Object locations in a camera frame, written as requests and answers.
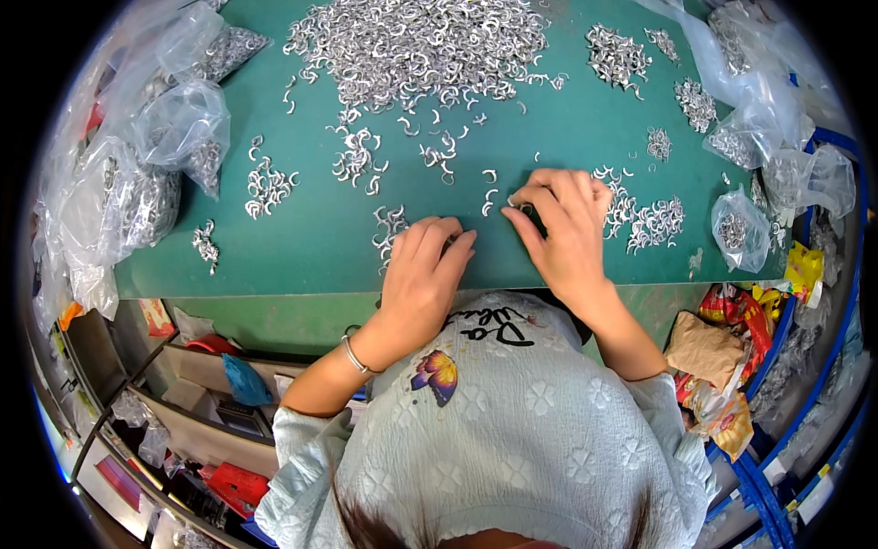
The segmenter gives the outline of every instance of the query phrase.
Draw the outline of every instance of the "blue plastic bag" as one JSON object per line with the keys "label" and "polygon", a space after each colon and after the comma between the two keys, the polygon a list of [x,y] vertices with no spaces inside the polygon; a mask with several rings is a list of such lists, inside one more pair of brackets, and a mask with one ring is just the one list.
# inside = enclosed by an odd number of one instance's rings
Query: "blue plastic bag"
{"label": "blue plastic bag", "polygon": [[222,365],[226,368],[226,378],[232,386],[232,396],[236,401],[245,406],[271,404],[271,393],[249,364],[223,353]]}

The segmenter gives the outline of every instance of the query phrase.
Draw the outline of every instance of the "floral textured shirt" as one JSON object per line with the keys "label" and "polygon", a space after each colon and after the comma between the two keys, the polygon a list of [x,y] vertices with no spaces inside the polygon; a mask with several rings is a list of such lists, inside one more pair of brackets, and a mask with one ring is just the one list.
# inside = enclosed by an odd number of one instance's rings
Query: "floral textured shirt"
{"label": "floral textured shirt", "polygon": [[331,470],[343,498],[377,511],[410,546],[423,513],[439,539],[496,528],[622,547],[647,494],[646,545],[695,542],[716,487],[671,377],[622,381],[582,355],[555,307],[482,294],[382,378],[352,432],[348,410],[278,410],[280,469],[255,519],[280,547],[348,546]]}

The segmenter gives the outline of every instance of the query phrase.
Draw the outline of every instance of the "silver bracelet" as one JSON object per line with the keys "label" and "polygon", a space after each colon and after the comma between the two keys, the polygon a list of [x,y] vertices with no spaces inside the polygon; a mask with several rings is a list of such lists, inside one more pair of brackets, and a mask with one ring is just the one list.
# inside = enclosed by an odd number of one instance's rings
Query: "silver bracelet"
{"label": "silver bracelet", "polygon": [[347,332],[352,327],[348,326],[348,329],[344,330],[345,334],[342,336],[342,343],[344,343],[344,349],[348,352],[348,358],[350,358],[350,362],[353,363],[355,368],[360,371],[360,373],[370,373],[373,376],[379,375],[381,372],[376,372],[374,370],[370,370],[369,366],[364,365],[362,362],[356,359],[354,356],[354,351],[350,348],[350,336],[348,336]]}

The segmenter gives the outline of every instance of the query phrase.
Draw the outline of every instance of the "woman's left hand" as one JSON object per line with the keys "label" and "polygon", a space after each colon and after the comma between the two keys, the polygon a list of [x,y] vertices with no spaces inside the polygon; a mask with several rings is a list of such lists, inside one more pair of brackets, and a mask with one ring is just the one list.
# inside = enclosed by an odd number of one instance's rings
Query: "woman's left hand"
{"label": "woman's left hand", "polygon": [[[449,237],[457,239],[445,250]],[[393,241],[381,308],[350,339],[357,358],[383,371],[436,337],[451,310],[476,231],[455,217],[427,217]]]}

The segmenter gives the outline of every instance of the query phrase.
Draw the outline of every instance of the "green work table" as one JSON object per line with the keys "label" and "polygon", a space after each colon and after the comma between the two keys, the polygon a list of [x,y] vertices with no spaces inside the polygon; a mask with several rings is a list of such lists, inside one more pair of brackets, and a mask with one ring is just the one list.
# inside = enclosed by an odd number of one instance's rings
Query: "green work table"
{"label": "green work table", "polygon": [[[692,52],[680,26],[634,2],[602,0],[560,2],[551,0],[543,11],[552,25],[545,31],[550,47],[531,72],[554,77],[559,72],[570,80],[560,91],[549,84],[515,83],[516,100],[527,106],[527,114],[513,101],[493,101],[479,97],[467,112],[465,105],[450,111],[439,109],[438,98],[424,98],[409,116],[413,126],[421,125],[417,137],[406,137],[399,105],[381,114],[363,113],[352,128],[368,127],[382,136],[380,149],[373,154],[377,165],[390,161],[381,174],[380,193],[366,196],[371,173],[359,178],[358,188],[339,182],[332,175],[337,152],[347,150],[342,134],[324,129],[337,126],[336,114],[342,109],[332,78],[319,71],[313,85],[303,79],[292,88],[296,101],[293,114],[282,101],[290,75],[304,67],[295,55],[281,51],[287,27],[305,15],[308,2],[292,0],[234,0],[221,12],[227,23],[266,34],[274,44],[265,48],[234,75],[224,81],[228,110],[232,113],[232,143],[220,172],[220,199],[207,198],[196,185],[187,182],[176,226],[157,246],[137,249],[115,268],[119,296],[216,297],[281,295],[308,293],[359,293],[381,288],[378,267],[382,261],[371,239],[376,234],[372,215],[379,206],[406,207],[406,217],[414,222],[429,215],[457,216],[464,229],[477,229],[476,255],[461,282],[465,288],[510,288],[543,285],[529,261],[511,224],[500,214],[506,197],[527,180],[538,167],[592,170],[602,165],[616,173],[626,168],[633,177],[624,177],[629,195],[637,205],[649,206],[659,199],[680,197],[686,219],[683,233],[674,237],[676,246],[664,244],[626,254],[630,224],[616,238],[605,241],[604,264],[607,275],[618,285],[710,282],[778,278],[785,264],[784,250],[772,254],[759,274],[728,272],[710,232],[710,208],[716,198],[744,184],[749,174],[723,158],[702,148],[704,135],[688,125],[686,115],[674,98],[674,82],[685,76],[699,80]],[[648,83],[640,83],[638,101],[633,90],[623,92],[600,80],[587,65],[589,49],[584,36],[591,25],[603,23],[618,28],[622,35],[644,43],[653,59],[646,70]],[[664,28],[676,43],[681,60],[674,64],[648,43],[644,27]],[[436,108],[441,123],[433,125]],[[724,118],[730,109],[717,106]],[[484,112],[483,127],[472,120]],[[420,157],[419,144],[446,147],[440,136],[429,130],[449,129],[455,137],[470,128],[469,135],[457,140],[457,157],[448,161],[455,183],[444,184],[442,168],[427,168]],[[666,163],[646,154],[648,126],[663,127],[673,143]],[[282,204],[272,208],[271,216],[253,220],[244,210],[250,200],[247,174],[257,163],[248,158],[251,139],[264,135],[262,154],[271,157],[277,170],[298,171],[300,185]],[[540,153],[539,162],[534,155]],[[654,172],[648,171],[657,164]],[[482,170],[497,170],[498,181],[486,183]],[[723,182],[726,172],[732,182]],[[481,207],[485,193],[492,188],[495,206],[487,217]],[[191,246],[192,231],[213,219],[212,241],[219,248],[216,275]],[[692,270],[689,258],[703,249],[700,269]]]}

